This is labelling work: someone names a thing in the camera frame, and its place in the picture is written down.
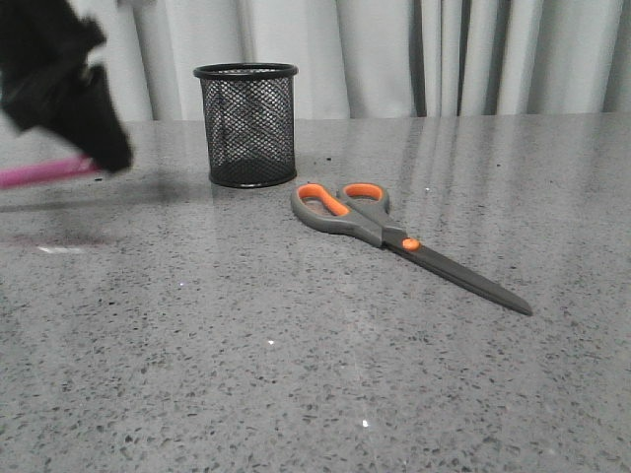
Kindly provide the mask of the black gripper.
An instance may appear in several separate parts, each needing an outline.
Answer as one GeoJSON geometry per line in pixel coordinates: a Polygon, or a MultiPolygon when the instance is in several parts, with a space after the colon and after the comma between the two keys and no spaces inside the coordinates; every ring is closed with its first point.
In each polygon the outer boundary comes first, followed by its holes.
{"type": "Polygon", "coordinates": [[[42,125],[107,172],[132,165],[106,70],[87,58],[105,43],[98,22],[67,1],[1,3],[1,107],[27,130],[42,125]]]}

